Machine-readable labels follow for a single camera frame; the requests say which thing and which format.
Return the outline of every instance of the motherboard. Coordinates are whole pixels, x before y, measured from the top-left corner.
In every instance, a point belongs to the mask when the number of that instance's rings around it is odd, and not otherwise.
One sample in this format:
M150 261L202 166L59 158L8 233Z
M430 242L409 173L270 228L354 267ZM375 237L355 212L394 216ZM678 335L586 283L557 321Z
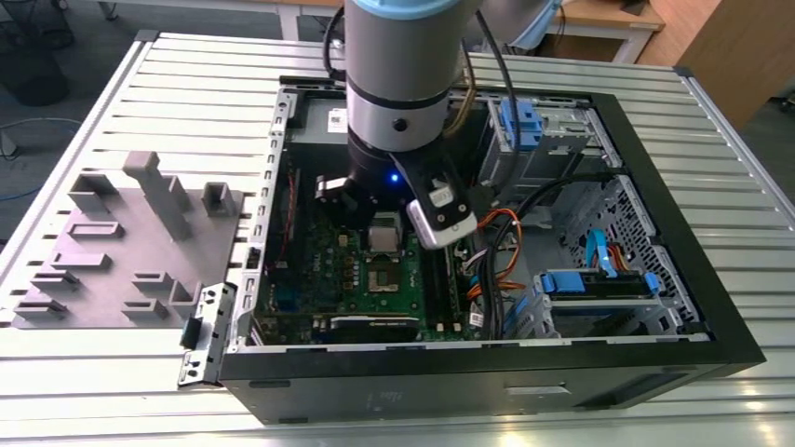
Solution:
M298 268L289 275L271 272L261 297L262 342L467 340L453 251L425 251L398 212L379 212L366 230L339 227L321 210L306 217L306 236L290 248L302 253Z

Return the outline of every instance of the desk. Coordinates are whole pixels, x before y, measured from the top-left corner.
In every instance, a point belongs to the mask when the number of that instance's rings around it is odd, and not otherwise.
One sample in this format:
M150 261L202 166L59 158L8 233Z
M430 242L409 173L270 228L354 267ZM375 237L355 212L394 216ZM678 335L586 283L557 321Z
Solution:
M651 5L635 16L622 11L621 0L574 0L563 8L567 15L566 35L602 37L623 40L614 62L635 63L655 32L666 26ZM561 23L561 11L549 34L554 34Z
M301 40L299 17L331 17L341 0L118 0L119 4L158 5L163 7L200 7L279 14L282 38ZM614 0L575 0L565 8L567 12L566 35L603 37L623 40L614 62L634 63L654 32L665 22L655 10L647 6L641 16L621 10L621 2ZM99 2L106 19L116 18L112 4ZM558 33L558 21L550 26L547 34Z
M0 444L795 445L795 251L783 250L795 249L791 204L698 83L671 69L506 60L521 88L587 89L619 99L769 362L622 411L263 427L224 389L175 390L179 330L6 328ZM498 85L494 58L474 54L473 62L479 85ZM134 43L0 254L0 321L20 298L12 291L27 287L52 250L48 236L66 225L66 192L82 170L130 184L120 166L128 151L146 147L186 188L226 182L255 196L281 75L323 74L317 43L186 34ZM257 207L247 200L243 213ZM242 235L249 223L242 219ZM242 246L232 263L245 261ZM241 279L241 268L230 268L227 280Z

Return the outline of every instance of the screw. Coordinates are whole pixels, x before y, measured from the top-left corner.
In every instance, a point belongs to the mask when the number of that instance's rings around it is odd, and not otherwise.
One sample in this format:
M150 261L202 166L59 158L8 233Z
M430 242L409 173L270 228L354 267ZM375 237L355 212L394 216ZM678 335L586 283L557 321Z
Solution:
M398 118L393 121L393 128L399 132L403 132L406 129L409 129L409 122L403 118Z

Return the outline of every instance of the blue cable on floor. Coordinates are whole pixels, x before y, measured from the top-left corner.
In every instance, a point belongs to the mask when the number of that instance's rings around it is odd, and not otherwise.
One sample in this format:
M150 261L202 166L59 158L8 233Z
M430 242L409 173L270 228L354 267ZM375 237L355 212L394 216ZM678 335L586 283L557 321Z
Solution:
M42 186L38 186L36 188L31 189L30 191L27 191L23 194L16 194L14 196L0 196L0 202L14 200L14 199L22 198L24 196L30 196L31 194L38 193L40 189L42 189Z

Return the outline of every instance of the label sticker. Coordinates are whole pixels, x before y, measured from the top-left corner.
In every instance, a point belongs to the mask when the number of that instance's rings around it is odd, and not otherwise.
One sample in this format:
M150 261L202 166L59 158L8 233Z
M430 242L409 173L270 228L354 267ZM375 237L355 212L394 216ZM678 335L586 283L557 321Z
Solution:
M442 208L449 203L453 203L453 189L450 189L450 186L443 186L438 190L431 191L429 197L434 206Z
M470 314L470 326L475 326L477 328L483 327L483 315L482 314L477 314L475 312L473 312Z
M330 133L349 132L349 109L333 109L329 113Z

